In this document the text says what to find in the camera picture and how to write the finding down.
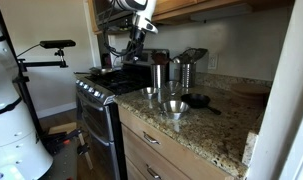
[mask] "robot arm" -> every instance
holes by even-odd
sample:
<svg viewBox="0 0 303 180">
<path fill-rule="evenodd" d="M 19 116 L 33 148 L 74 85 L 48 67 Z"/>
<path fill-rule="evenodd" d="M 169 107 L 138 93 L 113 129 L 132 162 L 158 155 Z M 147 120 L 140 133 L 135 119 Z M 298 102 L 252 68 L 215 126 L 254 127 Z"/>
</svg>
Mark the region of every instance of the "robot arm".
<svg viewBox="0 0 303 180">
<path fill-rule="evenodd" d="M 155 9 L 156 0 L 110 0 L 114 8 L 124 11 L 133 11 L 133 27 L 127 45 L 127 52 L 132 53 L 135 60 L 142 54 L 143 42 L 147 32 L 157 34 L 158 29 L 151 24 L 152 14 Z"/>
</svg>

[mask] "drawer handle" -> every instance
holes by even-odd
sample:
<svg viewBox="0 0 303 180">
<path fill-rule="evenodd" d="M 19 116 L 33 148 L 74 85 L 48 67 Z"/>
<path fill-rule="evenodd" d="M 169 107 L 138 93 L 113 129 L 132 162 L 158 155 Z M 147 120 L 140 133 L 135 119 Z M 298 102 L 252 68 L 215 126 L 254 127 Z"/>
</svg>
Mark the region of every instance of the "drawer handle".
<svg viewBox="0 0 303 180">
<path fill-rule="evenodd" d="M 146 140 L 148 140 L 150 143 L 152 144 L 161 144 L 159 141 L 157 141 L 156 139 L 154 139 L 153 137 L 149 136 L 146 132 L 143 131 L 143 136 Z"/>
<path fill-rule="evenodd" d="M 154 170 L 147 164 L 147 171 L 154 179 L 161 179 L 161 176 L 159 176 Z"/>
</svg>

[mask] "white robot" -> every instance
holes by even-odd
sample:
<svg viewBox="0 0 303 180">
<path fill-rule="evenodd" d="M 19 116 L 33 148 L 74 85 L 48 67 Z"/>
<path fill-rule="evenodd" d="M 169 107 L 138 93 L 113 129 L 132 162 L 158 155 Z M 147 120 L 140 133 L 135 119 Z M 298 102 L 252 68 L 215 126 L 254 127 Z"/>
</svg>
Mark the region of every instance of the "white robot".
<svg viewBox="0 0 303 180">
<path fill-rule="evenodd" d="M 150 23 L 156 0 L 110 2 L 114 8 L 135 12 L 129 50 L 139 54 L 146 31 L 157 33 Z M 39 179 L 53 158 L 37 136 L 28 107 L 12 83 L 19 71 L 13 54 L 0 26 L 0 180 Z"/>
</svg>

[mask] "stainless steel canister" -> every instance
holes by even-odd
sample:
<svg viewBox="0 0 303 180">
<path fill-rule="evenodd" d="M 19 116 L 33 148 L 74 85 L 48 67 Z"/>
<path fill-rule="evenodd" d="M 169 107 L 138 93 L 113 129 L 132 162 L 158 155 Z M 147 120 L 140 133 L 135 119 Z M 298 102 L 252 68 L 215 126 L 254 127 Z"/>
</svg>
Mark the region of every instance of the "stainless steel canister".
<svg viewBox="0 0 303 180">
<path fill-rule="evenodd" d="M 196 64 L 180 65 L 180 81 L 182 87 L 193 87 L 195 85 Z"/>
<path fill-rule="evenodd" d="M 165 83 L 165 65 L 152 64 L 152 85 L 155 88 L 162 88 Z"/>
</svg>

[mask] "backsplash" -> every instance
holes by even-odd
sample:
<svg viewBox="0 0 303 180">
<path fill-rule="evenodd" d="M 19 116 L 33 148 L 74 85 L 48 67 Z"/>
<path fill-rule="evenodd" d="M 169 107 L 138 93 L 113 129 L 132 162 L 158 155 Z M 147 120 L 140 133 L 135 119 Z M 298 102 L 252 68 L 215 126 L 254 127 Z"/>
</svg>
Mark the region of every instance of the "backsplash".
<svg viewBox="0 0 303 180">
<path fill-rule="evenodd" d="M 253 83 L 267 87 L 272 86 L 272 81 L 218 75 L 218 74 L 209 74 L 209 73 L 199 73 L 199 72 L 196 73 L 195 84 L 197 85 L 204 85 L 204 86 L 209 86 L 209 87 L 224 89 L 229 91 L 231 84 L 234 83 Z"/>
</svg>

